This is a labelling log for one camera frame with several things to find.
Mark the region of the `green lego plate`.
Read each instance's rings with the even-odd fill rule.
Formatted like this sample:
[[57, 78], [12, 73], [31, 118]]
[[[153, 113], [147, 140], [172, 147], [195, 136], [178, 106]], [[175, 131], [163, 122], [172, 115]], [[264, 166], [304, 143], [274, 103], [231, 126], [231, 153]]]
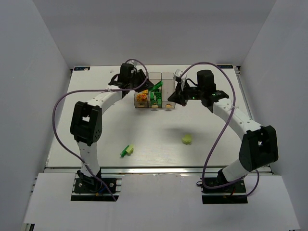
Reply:
[[127, 154], [127, 149], [129, 148], [129, 145], [120, 153], [121, 157], [124, 157]]

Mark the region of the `green 2x3 lego brick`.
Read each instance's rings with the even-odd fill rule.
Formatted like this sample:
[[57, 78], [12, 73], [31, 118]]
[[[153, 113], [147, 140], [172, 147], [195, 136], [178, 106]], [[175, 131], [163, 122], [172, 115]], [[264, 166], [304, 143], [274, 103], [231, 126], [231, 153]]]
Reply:
[[156, 101], [161, 101], [161, 96], [162, 94], [161, 94], [161, 92], [160, 91], [155, 91], [154, 92], [154, 99], [156, 100]]

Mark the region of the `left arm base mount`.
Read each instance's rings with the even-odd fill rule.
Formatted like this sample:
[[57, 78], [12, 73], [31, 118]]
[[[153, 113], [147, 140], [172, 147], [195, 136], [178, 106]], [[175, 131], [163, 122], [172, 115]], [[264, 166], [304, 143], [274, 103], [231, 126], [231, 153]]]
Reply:
[[82, 202], [115, 202], [118, 200], [122, 178], [118, 177], [107, 177], [103, 178], [103, 181], [108, 187], [105, 187], [100, 182], [97, 186], [91, 186], [84, 183], [80, 177], [75, 176], [71, 201], [82, 201]]

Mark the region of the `green 2x2 lego brick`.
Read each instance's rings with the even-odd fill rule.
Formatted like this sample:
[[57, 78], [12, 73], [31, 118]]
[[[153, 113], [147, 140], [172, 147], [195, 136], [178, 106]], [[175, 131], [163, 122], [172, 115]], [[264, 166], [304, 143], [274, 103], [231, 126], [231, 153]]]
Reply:
[[156, 96], [154, 92], [150, 92], [150, 101], [155, 101], [156, 100]]

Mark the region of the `orange round lego piece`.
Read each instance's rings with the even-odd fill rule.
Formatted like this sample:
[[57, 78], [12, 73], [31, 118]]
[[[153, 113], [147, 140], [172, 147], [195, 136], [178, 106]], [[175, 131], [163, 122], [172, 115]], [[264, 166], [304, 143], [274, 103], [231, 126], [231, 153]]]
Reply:
[[143, 93], [137, 94], [136, 101], [138, 101], [138, 102], [146, 102], [146, 101], [148, 101], [148, 95], [147, 94], [143, 94]]

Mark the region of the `green long lego brick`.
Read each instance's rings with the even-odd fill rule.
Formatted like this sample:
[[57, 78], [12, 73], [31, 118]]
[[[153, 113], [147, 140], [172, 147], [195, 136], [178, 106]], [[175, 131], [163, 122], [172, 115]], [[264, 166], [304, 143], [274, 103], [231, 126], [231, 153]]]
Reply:
[[163, 85], [163, 82], [162, 82], [162, 81], [159, 81], [159, 82], [156, 83], [153, 87], [151, 87], [151, 88], [149, 89], [149, 91], [155, 91], [155, 90], [159, 89], [162, 85]]

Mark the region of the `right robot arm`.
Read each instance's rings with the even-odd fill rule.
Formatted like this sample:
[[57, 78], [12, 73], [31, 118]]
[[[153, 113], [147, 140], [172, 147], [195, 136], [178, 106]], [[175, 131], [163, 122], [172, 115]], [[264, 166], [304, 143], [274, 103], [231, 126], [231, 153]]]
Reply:
[[190, 86], [181, 70], [176, 70], [175, 91], [168, 100], [185, 106], [189, 100], [200, 100], [210, 112], [225, 121], [241, 140], [239, 157], [217, 176], [217, 185], [230, 185], [250, 172], [276, 162], [279, 158], [276, 130], [250, 119], [236, 108], [222, 90], [216, 88], [211, 70], [197, 72], [197, 84]]

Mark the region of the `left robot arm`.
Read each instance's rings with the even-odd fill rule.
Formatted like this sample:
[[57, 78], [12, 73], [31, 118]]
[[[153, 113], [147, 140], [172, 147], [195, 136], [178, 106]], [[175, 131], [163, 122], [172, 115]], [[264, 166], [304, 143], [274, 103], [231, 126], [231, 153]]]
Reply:
[[153, 87], [148, 79], [148, 71], [137, 69], [134, 64], [123, 63], [120, 72], [108, 83], [115, 86], [94, 98], [75, 104], [70, 133], [77, 142], [80, 157], [83, 160], [78, 176], [86, 181], [101, 177], [101, 168], [97, 157], [97, 141], [103, 132], [103, 114], [117, 101], [122, 100], [130, 91], [141, 92]]

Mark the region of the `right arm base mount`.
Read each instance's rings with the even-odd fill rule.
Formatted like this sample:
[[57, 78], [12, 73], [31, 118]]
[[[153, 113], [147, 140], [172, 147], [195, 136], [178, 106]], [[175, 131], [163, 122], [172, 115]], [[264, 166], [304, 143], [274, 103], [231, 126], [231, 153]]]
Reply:
[[196, 185], [201, 188], [202, 203], [204, 205], [248, 203], [246, 187], [243, 180], [218, 189], [208, 189], [204, 187], [201, 180], [198, 181]]

